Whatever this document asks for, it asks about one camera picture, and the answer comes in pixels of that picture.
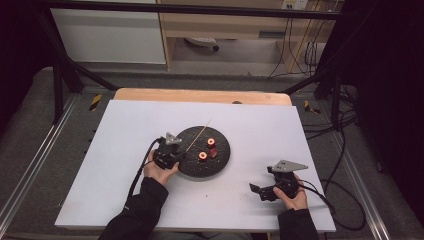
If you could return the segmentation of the round black plate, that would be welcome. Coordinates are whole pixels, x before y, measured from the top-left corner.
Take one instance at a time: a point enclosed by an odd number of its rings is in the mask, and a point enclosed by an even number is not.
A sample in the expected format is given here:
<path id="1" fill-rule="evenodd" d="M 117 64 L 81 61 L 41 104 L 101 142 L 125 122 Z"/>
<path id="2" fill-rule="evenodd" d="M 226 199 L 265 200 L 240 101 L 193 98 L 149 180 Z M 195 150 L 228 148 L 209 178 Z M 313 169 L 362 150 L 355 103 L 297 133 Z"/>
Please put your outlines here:
<path id="1" fill-rule="evenodd" d="M 185 151 L 202 128 L 203 126 L 194 126 L 180 132 L 177 135 L 182 140 L 179 149 Z M 213 148 L 217 149 L 217 156 L 213 159 L 209 157 L 209 150 L 212 149 L 207 145 L 209 138 L 214 138 L 216 141 L 216 145 Z M 200 152 L 207 153 L 208 157 L 206 160 L 198 158 Z M 180 161 L 179 171 L 194 178 L 211 177 L 225 168 L 229 162 L 230 155 L 231 148 L 227 138 L 218 130 L 207 127 L 190 148 L 186 157 Z"/>

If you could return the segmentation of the white cabinet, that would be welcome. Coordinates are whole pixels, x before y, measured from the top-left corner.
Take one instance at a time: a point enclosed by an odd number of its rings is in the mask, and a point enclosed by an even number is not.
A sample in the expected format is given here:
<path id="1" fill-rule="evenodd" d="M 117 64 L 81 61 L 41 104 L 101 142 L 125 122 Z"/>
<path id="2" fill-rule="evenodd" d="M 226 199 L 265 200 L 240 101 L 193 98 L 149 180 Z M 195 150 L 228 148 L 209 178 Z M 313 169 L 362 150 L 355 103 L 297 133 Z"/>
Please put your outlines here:
<path id="1" fill-rule="evenodd" d="M 153 13 L 52 9 L 68 55 L 78 62 L 164 64 Z"/>

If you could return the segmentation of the wooden shelf desk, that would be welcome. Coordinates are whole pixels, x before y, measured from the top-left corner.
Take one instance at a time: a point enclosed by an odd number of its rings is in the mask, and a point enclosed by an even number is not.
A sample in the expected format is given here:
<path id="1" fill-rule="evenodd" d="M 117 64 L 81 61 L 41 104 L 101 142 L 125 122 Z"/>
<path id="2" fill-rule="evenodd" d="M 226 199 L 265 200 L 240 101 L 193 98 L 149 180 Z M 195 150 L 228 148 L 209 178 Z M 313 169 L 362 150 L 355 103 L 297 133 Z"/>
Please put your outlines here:
<path id="1" fill-rule="evenodd" d="M 159 4 L 200 5 L 282 9 L 282 0 L 156 0 Z M 328 12 L 329 0 L 308 0 L 307 11 Z M 333 24 L 309 19 L 278 19 L 223 15 L 188 15 L 161 13 L 162 33 L 170 38 L 266 39 L 275 40 L 283 54 L 286 69 L 300 69 L 301 53 L 309 42 L 323 43 Z"/>

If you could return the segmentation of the thin wooden skewer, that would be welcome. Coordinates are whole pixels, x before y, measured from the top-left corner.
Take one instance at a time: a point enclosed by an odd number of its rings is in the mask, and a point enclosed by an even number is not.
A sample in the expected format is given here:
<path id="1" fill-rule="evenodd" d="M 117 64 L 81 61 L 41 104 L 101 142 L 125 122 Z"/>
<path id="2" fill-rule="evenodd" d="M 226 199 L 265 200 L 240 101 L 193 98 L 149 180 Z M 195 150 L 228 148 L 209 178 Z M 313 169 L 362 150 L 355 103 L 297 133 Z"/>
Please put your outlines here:
<path id="1" fill-rule="evenodd" d="M 188 151 L 190 150 L 190 148 L 194 145 L 194 143 L 201 136 L 201 134 L 204 132 L 204 130 L 209 126 L 209 124 L 211 123 L 211 121 L 212 121 L 212 118 L 203 126 L 203 128 L 200 130 L 200 132 L 196 135 L 196 137 L 193 139 L 193 141 L 189 144 L 189 146 L 185 150 L 185 153 L 188 153 Z"/>

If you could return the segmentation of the person's left hand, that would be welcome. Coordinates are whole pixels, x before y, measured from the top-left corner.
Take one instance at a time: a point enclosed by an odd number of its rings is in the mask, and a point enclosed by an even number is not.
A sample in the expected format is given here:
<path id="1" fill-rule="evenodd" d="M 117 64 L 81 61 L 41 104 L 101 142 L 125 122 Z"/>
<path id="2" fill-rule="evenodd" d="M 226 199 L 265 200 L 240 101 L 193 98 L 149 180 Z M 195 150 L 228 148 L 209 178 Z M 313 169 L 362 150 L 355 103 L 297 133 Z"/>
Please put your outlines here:
<path id="1" fill-rule="evenodd" d="M 179 171 L 179 163 L 176 163 L 172 169 L 162 169 L 153 161 L 153 155 L 154 151 L 151 150 L 148 155 L 148 161 L 144 166 L 144 176 L 153 178 L 165 186 L 171 176 Z"/>

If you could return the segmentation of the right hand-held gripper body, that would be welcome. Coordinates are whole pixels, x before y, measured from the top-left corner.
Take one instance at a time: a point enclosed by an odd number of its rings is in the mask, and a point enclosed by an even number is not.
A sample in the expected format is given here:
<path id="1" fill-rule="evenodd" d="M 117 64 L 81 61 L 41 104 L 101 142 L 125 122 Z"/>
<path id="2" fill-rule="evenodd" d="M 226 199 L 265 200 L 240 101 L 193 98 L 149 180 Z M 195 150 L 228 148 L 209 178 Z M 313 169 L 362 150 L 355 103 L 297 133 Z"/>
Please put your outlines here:
<path id="1" fill-rule="evenodd" d="M 274 166 L 268 166 L 267 171 L 274 175 L 275 186 L 282 190 L 289 198 L 297 195 L 299 183 L 294 172 L 307 169 L 308 166 L 288 160 L 280 160 Z"/>

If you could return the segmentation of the black metal frame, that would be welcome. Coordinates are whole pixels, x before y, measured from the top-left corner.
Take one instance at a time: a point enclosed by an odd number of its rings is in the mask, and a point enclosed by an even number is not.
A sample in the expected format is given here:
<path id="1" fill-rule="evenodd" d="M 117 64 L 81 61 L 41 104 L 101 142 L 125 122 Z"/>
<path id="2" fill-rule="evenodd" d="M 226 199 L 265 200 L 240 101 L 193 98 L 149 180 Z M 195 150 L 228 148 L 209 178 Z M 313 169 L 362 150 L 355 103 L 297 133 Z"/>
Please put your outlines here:
<path id="1" fill-rule="evenodd" d="M 34 0 L 29 3 L 36 19 L 41 25 L 48 41 L 53 48 L 55 56 L 54 90 L 55 90 L 55 119 L 58 122 L 63 114 L 62 100 L 62 77 L 72 92 L 82 92 L 84 86 L 77 75 L 88 77 L 92 81 L 108 90 L 116 91 L 116 86 L 103 78 L 92 73 L 85 67 L 70 58 L 64 45 L 59 39 L 52 25 L 47 21 L 45 12 L 54 9 L 93 10 L 93 11 L 115 11 L 115 12 L 146 12 L 146 13 L 170 13 L 188 15 L 223 15 L 243 17 L 268 17 L 268 18 L 290 18 L 290 19 L 317 19 L 317 20 L 342 20 L 349 15 L 337 12 L 317 12 L 305 10 L 272 10 L 262 8 L 223 7 L 223 6 L 200 6 L 200 5 L 175 5 L 157 3 L 128 3 L 128 2 L 104 2 L 104 1 L 76 1 L 76 0 Z"/>

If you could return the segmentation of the white chair base with wheel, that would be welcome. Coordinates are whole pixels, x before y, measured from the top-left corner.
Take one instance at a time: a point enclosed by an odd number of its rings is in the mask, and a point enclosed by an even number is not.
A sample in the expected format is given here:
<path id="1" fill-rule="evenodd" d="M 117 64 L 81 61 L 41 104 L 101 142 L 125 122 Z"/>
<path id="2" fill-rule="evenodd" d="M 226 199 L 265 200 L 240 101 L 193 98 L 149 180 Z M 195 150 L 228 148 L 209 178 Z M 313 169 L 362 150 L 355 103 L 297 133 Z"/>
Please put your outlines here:
<path id="1" fill-rule="evenodd" d="M 213 51 L 219 50 L 214 38 L 186 38 L 186 41 L 197 46 L 211 48 Z"/>

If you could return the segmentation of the person's right hand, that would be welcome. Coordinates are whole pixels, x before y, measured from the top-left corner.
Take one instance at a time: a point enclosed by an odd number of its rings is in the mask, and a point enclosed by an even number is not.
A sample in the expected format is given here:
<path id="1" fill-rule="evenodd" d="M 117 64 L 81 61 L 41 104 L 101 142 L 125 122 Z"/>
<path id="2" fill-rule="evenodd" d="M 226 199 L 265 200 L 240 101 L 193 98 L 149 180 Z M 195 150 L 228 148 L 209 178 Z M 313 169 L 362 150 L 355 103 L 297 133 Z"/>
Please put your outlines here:
<path id="1" fill-rule="evenodd" d="M 273 192 L 280 200 L 283 201 L 288 210 L 302 210 L 308 208 L 307 196 L 304 190 L 299 190 L 294 198 L 289 198 L 282 190 L 277 187 L 273 188 Z"/>

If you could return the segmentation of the white wall socket strip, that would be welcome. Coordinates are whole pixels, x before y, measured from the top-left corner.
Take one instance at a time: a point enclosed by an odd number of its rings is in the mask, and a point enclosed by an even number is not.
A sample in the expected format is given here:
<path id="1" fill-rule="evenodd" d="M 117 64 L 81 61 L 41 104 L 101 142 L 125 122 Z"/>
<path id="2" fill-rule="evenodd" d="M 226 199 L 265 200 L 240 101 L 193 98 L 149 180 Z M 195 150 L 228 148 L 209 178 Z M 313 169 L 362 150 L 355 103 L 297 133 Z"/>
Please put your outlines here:
<path id="1" fill-rule="evenodd" d="M 282 0 L 282 9 L 305 10 L 308 0 Z"/>

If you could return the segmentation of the aluminium floor rail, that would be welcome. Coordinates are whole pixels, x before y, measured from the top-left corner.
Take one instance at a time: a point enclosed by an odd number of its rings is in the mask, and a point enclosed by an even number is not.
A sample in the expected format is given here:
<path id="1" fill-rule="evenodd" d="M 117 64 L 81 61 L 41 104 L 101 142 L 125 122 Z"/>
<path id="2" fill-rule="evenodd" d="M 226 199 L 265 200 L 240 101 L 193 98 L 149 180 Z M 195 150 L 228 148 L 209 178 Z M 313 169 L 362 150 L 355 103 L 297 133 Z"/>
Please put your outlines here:
<path id="1" fill-rule="evenodd" d="M 49 129 L 47 136 L 43 139 L 41 146 L 38 148 L 11 196 L 0 211 L 0 232 L 2 234 L 6 232 L 8 226 L 12 222 L 27 192 L 38 175 L 38 172 L 41 170 L 57 138 L 71 116 L 79 98 L 79 95 L 74 95 L 66 102 L 63 115 L 59 118 L 58 122 L 53 124 Z"/>
<path id="2" fill-rule="evenodd" d="M 344 145 L 345 141 L 343 140 L 342 135 L 339 132 L 335 132 L 332 134 L 332 137 L 339 150 L 342 151 L 342 164 L 348 179 L 352 184 L 353 190 L 364 208 L 367 223 L 374 239 L 390 240 L 390 234 L 386 225 L 377 210 L 371 194 L 361 177 L 347 146 Z"/>

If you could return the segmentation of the black curtain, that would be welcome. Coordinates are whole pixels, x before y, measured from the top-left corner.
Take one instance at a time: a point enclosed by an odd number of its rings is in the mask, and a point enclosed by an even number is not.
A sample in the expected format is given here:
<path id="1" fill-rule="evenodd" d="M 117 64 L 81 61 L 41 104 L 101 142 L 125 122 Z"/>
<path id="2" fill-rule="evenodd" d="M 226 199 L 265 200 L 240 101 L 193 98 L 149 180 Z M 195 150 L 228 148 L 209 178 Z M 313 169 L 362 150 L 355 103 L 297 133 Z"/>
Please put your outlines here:
<path id="1" fill-rule="evenodd" d="M 344 80 L 377 158 L 424 223 L 424 0 L 345 0 L 358 48 Z"/>
<path id="2" fill-rule="evenodd" d="M 27 95 L 33 76 L 51 65 L 28 0 L 0 0 L 0 134 Z"/>

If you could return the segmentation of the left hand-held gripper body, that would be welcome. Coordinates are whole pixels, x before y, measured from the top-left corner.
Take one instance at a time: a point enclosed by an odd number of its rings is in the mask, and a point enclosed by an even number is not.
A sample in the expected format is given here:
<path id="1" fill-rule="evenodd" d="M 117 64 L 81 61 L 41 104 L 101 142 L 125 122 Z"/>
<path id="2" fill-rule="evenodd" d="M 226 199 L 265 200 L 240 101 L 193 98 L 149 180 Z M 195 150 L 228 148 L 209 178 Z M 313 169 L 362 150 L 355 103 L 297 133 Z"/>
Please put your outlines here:
<path id="1" fill-rule="evenodd" d="M 154 151 L 153 161 L 162 169 L 172 169 L 173 166 L 181 161 L 177 159 L 177 155 L 185 152 L 180 150 L 182 140 L 173 134 L 167 132 L 164 137 L 159 140 L 159 147 Z"/>

